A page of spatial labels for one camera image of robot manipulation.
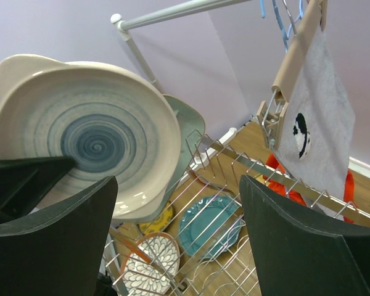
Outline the cream plate blue swirl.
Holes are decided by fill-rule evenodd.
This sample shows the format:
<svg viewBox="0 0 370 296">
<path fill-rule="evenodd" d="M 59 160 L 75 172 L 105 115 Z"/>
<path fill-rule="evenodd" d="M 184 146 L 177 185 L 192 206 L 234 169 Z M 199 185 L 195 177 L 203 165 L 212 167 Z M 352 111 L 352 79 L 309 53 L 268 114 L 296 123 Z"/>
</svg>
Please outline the cream plate blue swirl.
<svg viewBox="0 0 370 296">
<path fill-rule="evenodd" d="M 0 62 L 0 160 L 67 156 L 76 163 L 38 208 L 114 176 L 113 218 L 152 219 L 168 199 L 180 150 L 173 109 L 127 69 L 36 54 Z"/>
</svg>

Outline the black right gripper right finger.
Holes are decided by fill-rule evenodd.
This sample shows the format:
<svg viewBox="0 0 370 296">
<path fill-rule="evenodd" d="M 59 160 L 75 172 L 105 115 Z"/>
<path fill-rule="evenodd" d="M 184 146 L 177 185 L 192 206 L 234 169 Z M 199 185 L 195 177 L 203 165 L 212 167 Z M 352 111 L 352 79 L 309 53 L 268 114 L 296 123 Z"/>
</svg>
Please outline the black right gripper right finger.
<svg viewBox="0 0 370 296">
<path fill-rule="evenodd" d="M 370 295 L 370 228 L 299 205 L 248 175 L 240 198 L 262 295 Z"/>
</svg>

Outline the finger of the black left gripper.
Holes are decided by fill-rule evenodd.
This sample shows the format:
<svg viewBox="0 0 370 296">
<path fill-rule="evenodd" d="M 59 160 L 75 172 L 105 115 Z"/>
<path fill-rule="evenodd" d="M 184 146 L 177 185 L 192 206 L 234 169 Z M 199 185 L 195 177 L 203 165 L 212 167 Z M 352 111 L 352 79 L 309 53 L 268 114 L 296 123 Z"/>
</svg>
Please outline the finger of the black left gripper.
<svg viewBox="0 0 370 296">
<path fill-rule="evenodd" d="M 0 224 L 29 214 L 74 167 L 67 156 L 0 160 Z"/>
</svg>

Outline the mint rectangular plate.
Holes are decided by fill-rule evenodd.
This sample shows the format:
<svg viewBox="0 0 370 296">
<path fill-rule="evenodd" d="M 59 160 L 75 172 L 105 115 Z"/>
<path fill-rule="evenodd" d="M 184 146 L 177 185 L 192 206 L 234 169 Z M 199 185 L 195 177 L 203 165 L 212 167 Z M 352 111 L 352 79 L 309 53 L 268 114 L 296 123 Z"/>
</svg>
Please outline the mint rectangular plate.
<svg viewBox="0 0 370 296">
<path fill-rule="evenodd" d="M 151 202 L 146 209 L 139 214 L 137 222 L 148 222 L 156 218 L 163 210 L 166 202 L 176 190 L 179 180 L 183 177 L 188 166 L 192 163 L 201 137 L 205 134 L 205 121 L 196 109 L 182 100 L 168 95 L 163 95 L 170 107 L 176 114 L 181 132 L 181 152 L 173 176 L 168 183 L 163 197 L 157 202 Z"/>
</svg>

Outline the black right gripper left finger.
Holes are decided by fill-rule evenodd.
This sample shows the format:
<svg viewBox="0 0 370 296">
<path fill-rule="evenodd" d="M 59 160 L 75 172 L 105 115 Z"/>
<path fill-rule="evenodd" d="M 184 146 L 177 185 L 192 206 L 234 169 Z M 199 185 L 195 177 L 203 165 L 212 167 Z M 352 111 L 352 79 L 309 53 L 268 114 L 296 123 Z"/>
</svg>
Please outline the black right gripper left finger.
<svg viewBox="0 0 370 296">
<path fill-rule="evenodd" d="M 93 295 L 117 192 L 109 176 L 0 224 L 0 295 Z"/>
</svg>

